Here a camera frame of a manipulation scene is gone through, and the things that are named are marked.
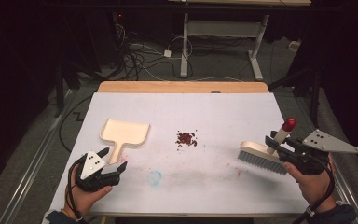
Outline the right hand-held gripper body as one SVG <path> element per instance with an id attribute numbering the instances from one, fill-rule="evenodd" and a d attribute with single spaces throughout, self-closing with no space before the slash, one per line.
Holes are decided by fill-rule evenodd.
<path id="1" fill-rule="evenodd" d="M 288 145 L 294 150 L 279 152 L 279 159 L 292 163 L 302 175 L 319 175 L 329 163 L 330 152 L 358 154 L 358 147 L 320 130 L 305 139 L 294 139 L 294 143 Z"/>

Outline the person's right hand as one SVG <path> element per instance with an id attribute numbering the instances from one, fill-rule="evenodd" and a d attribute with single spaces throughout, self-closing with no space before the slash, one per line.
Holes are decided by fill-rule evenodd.
<path id="1" fill-rule="evenodd" d="M 330 177 L 326 171 L 319 175 L 302 175 L 290 162 L 284 162 L 283 168 L 298 183 L 304 199 L 309 206 L 314 206 L 328 190 Z"/>

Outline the metal floor rail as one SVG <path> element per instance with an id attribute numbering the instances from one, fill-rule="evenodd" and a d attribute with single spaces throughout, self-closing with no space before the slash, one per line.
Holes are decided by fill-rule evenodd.
<path id="1" fill-rule="evenodd" d="M 9 158 L 0 175 L 0 196 L 6 201 L 4 210 L 0 212 L 0 224 L 14 223 L 62 123 L 63 113 L 75 97 L 76 91 L 64 91 L 63 106 L 59 107 L 56 96 L 55 103 L 48 105 L 36 118 Z"/>
<path id="2" fill-rule="evenodd" d="M 330 133 L 347 143 L 350 142 L 335 111 L 326 98 L 319 100 L 317 124 L 322 131 Z M 338 198 L 350 203 L 358 215 L 358 156 L 355 154 L 337 153 L 333 158 L 337 167 Z"/>

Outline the white board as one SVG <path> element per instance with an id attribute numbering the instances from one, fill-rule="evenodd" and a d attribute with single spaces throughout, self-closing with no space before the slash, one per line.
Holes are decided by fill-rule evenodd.
<path id="1" fill-rule="evenodd" d="M 145 142 L 125 147 L 120 182 L 92 208 L 95 215 L 155 213 L 301 214 L 296 181 L 238 159 L 243 141 L 263 143 L 282 126 L 271 93 L 96 93 L 69 160 L 108 147 L 108 119 L 150 125 Z M 177 134 L 198 144 L 179 147 Z"/>

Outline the cream dustpan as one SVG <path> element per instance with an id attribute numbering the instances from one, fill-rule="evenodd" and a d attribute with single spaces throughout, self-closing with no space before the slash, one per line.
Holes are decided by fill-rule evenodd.
<path id="1" fill-rule="evenodd" d="M 140 146 L 147 137 L 149 127 L 147 123 L 108 119 L 100 132 L 102 140 L 113 143 L 108 163 L 117 163 L 124 147 Z"/>

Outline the white-framed desk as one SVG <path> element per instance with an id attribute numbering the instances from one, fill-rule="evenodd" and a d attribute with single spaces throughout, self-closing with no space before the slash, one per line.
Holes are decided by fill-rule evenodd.
<path id="1" fill-rule="evenodd" d="M 309 7 L 310 0 L 170 0 L 172 2 L 182 2 L 184 6 L 195 6 L 196 4 L 203 4 L 206 6 L 228 5 L 239 9 L 240 7 L 260 7 L 261 9 L 273 9 L 275 7 L 282 8 L 297 8 Z M 239 38 L 254 38 L 255 45 L 251 50 L 247 51 L 248 61 L 253 69 L 253 74 L 256 81 L 262 81 L 263 75 L 261 73 L 257 54 L 261 46 L 264 33 L 269 22 L 269 13 L 264 13 L 260 21 L 224 21 L 223 19 L 214 20 L 193 20 L 189 18 L 189 14 L 184 14 L 183 22 L 183 39 L 182 54 L 181 54 L 181 69 L 180 77 L 189 77 L 190 62 L 188 60 L 192 53 L 193 45 L 188 39 L 190 36 L 215 36 L 215 37 L 239 37 Z"/>

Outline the person's left hand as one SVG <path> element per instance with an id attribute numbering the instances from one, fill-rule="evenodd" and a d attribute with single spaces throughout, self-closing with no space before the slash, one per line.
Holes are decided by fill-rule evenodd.
<path id="1" fill-rule="evenodd" d="M 76 170 L 71 173 L 71 182 L 65 189 L 64 206 L 62 211 L 73 219 L 76 219 L 75 210 L 83 217 L 92 206 L 106 196 L 112 189 L 112 186 L 105 186 L 95 192 L 87 192 L 76 185 Z"/>

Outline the cream brush with red-tipped handle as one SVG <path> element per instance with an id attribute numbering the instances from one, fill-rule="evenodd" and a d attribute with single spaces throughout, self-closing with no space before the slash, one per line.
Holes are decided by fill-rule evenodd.
<path id="1" fill-rule="evenodd" d="M 271 133 L 271 139 L 278 145 L 281 145 L 295 127 L 296 119 L 288 118 L 279 131 Z M 240 144 L 238 159 L 280 175 L 286 174 L 285 169 L 282 167 L 282 162 L 279 159 L 278 150 L 267 145 L 243 141 Z"/>

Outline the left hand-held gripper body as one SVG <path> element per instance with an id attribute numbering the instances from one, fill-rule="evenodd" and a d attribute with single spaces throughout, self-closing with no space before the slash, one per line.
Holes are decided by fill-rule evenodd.
<path id="1" fill-rule="evenodd" d="M 76 185 L 87 192 L 95 192 L 105 186 L 115 186 L 120 181 L 120 175 L 115 175 L 114 172 L 102 173 L 105 161 L 97 153 L 89 151 L 79 159 Z"/>

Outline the wooden table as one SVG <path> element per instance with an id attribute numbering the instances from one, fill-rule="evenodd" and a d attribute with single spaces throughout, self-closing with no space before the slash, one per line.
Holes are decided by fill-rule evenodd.
<path id="1" fill-rule="evenodd" d="M 104 81 L 98 92 L 109 93 L 269 93 L 265 83 L 261 82 L 190 82 L 190 81 Z M 190 214 L 190 213 L 155 213 L 124 214 L 125 217 L 290 217 L 290 214 L 278 213 L 242 213 L 242 214 Z"/>

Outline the pile of red crumbs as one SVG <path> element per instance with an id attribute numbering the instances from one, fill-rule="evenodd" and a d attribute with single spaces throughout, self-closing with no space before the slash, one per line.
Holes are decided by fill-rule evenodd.
<path id="1" fill-rule="evenodd" d="M 177 139 L 175 143 L 181 147 L 181 146 L 196 146 L 198 144 L 198 138 L 194 133 L 183 133 L 179 132 L 177 135 Z"/>

